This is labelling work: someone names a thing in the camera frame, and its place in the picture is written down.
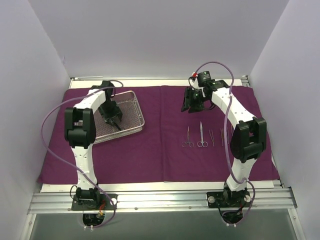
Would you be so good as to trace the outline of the silver surgical scissors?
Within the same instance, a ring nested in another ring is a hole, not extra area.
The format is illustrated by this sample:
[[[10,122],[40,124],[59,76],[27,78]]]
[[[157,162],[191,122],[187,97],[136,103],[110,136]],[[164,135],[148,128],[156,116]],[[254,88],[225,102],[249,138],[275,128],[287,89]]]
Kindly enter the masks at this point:
[[[197,147],[206,148],[208,146],[208,142],[204,140],[203,124],[201,121],[199,124],[199,132],[200,132],[200,140],[197,142]]]

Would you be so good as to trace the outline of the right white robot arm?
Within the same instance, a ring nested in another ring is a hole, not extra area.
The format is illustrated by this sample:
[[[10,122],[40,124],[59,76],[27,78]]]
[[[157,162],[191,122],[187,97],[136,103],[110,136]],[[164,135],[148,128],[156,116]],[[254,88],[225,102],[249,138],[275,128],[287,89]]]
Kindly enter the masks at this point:
[[[232,125],[231,140],[223,133],[230,175],[225,182],[227,189],[222,193],[223,203],[234,206],[240,201],[240,191],[247,188],[253,165],[267,148],[267,122],[249,112],[233,95],[232,86],[224,80],[214,80],[209,71],[194,72],[184,90],[181,111],[197,113],[206,110],[204,103],[218,107],[224,113],[223,124]]]

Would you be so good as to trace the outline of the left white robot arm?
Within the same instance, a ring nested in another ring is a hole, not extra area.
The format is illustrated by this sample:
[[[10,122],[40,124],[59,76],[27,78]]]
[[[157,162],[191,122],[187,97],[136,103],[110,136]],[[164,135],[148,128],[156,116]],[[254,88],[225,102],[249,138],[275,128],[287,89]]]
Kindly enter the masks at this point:
[[[100,113],[104,123],[121,129],[123,113],[112,100],[114,88],[111,81],[104,80],[101,85],[92,86],[81,102],[64,111],[64,138],[72,150],[78,176],[74,199],[90,210],[97,209],[102,202],[93,165],[93,143],[97,137],[95,112]]]

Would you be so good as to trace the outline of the metal mesh instrument tray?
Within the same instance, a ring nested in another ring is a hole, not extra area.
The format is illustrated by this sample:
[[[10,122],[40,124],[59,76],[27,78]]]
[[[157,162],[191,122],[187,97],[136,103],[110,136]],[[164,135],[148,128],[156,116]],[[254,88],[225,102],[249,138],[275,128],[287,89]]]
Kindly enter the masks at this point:
[[[122,111],[121,130],[117,130],[116,127],[105,123],[97,110],[94,113],[95,144],[138,133],[142,131],[145,125],[145,119],[134,91],[129,90],[118,93],[115,95],[114,100]]]

